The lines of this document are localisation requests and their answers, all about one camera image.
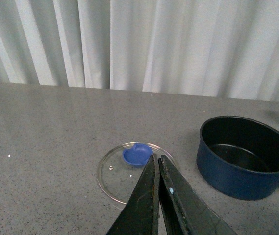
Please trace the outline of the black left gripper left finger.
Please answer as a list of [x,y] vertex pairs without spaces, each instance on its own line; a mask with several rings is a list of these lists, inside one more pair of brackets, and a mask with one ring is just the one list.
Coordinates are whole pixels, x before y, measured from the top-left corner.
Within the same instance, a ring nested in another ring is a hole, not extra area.
[[141,176],[108,235],[156,235],[159,220],[160,170],[158,160],[150,156]]

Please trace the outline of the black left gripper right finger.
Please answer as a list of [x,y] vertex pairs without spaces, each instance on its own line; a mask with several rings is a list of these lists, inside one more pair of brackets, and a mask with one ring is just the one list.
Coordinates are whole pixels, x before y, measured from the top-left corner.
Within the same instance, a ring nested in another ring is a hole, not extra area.
[[159,200],[166,232],[169,235],[235,235],[194,191],[183,175],[162,155]]

